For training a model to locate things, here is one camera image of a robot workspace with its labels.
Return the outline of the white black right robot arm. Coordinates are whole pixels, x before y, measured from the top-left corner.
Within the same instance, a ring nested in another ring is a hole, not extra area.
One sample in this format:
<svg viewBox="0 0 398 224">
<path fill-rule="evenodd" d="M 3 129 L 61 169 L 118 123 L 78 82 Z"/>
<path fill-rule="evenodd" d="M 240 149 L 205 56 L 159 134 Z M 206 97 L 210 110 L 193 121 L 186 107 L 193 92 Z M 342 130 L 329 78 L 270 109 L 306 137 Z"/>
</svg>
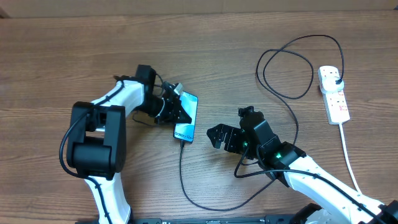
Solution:
<svg viewBox="0 0 398 224">
<path fill-rule="evenodd" d="M 238 115 L 239 127 L 218 124 L 206 134 L 213 147 L 257 159 L 261 174 L 312 199 L 291 223 L 397 223 L 397 201 L 386 205 L 348 187 L 306 152 L 281 142 L 253 106 L 240 108 Z"/>
</svg>

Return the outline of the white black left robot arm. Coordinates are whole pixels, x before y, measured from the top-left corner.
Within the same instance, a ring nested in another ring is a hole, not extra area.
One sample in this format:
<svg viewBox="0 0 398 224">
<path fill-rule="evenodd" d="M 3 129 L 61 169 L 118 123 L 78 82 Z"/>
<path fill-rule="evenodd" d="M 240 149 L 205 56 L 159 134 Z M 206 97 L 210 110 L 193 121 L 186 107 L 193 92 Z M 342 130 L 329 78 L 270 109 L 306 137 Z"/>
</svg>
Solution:
<svg viewBox="0 0 398 224">
<path fill-rule="evenodd" d="M 121 171 L 127 153 L 127 117 L 141 111 L 155 125 L 174 125 L 173 136 L 192 142 L 198 98 L 181 83 L 162 81 L 154 94 L 159 74 L 149 65 L 138 65 L 134 76 L 116 76 L 115 87 L 91 102 L 76 102 L 70 127 L 59 148 L 59 161 L 69 175 L 83 179 L 93 194 L 99 217 L 95 223 L 133 223 L 131 206 L 124 194 Z"/>
</svg>

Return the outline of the blue Galaxy smartphone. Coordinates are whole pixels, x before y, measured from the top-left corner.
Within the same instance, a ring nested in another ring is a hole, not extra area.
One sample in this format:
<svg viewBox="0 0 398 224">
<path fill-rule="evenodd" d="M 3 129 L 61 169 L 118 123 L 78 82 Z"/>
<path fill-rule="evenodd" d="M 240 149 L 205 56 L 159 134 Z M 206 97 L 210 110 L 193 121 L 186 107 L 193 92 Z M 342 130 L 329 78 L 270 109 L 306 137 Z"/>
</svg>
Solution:
<svg viewBox="0 0 398 224">
<path fill-rule="evenodd" d="M 184 121 L 174 127 L 174 138 L 193 142 L 197 118 L 198 97 L 183 91 L 180 97 L 181 106 L 185 111 Z"/>
</svg>

